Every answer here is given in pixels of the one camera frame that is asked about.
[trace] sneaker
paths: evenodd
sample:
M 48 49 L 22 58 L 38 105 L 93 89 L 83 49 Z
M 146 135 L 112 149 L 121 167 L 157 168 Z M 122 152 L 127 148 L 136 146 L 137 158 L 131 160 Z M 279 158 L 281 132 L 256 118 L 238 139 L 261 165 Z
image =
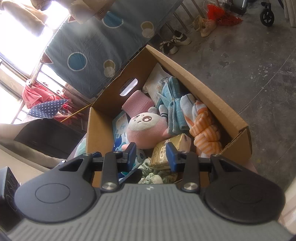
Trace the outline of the sneaker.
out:
M 191 39 L 188 38 L 185 34 L 175 30 L 174 36 L 171 40 L 171 42 L 174 43 L 174 45 L 179 46 L 179 45 L 188 45 L 191 43 Z
M 202 37 L 209 36 L 210 33 L 217 27 L 215 20 L 202 18 L 200 15 L 193 21 L 194 29 L 200 31 Z
M 171 41 L 163 41 L 159 48 L 162 49 L 164 54 L 174 54 L 178 51 L 178 48 Z

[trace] blue towel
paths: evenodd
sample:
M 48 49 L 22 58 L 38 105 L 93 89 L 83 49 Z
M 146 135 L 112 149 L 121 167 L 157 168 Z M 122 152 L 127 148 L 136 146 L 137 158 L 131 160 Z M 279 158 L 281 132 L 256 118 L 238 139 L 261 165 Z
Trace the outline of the blue towel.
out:
M 189 127 L 185 121 L 183 112 L 180 106 L 180 86 L 176 77 L 170 77 L 166 81 L 162 94 L 159 94 L 163 104 L 168 109 L 168 131 L 171 135 L 179 135 Z

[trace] red plastic bag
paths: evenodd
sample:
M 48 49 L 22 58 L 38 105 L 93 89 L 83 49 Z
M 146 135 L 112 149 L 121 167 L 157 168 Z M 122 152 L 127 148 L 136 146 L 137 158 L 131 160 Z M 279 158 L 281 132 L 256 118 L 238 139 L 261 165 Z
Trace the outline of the red plastic bag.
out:
M 215 5 L 208 4 L 207 8 L 209 9 L 207 18 L 210 20 L 216 20 L 219 25 L 233 26 L 242 22 L 242 19 L 226 13 L 222 8 Z

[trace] metal screw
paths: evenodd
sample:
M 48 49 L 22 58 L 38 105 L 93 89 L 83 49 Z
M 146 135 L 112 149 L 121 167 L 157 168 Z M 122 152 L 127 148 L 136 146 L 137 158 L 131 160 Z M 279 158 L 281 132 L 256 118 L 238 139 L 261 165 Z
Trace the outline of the metal screw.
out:
M 117 185 L 112 182 L 104 183 L 102 186 L 102 188 L 106 189 L 106 190 L 114 190 L 116 187 L 117 187 Z
M 196 183 L 185 183 L 185 184 L 184 184 L 184 188 L 185 188 L 186 190 L 191 191 L 191 190 L 195 190 L 195 189 L 197 189 L 197 188 L 198 188 L 198 185 L 197 185 Z

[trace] white and orange towel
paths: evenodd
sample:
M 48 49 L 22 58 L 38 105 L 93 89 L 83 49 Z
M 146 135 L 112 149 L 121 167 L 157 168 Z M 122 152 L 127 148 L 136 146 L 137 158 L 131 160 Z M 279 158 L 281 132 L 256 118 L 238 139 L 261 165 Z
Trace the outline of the white and orange towel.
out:
M 201 101 L 195 100 L 192 94 L 182 96 L 180 106 L 190 128 L 189 132 L 194 137 L 198 156 L 206 157 L 220 153 L 222 150 L 222 145 L 219 142 L 220 132 L 214 125 L 207 106 Z

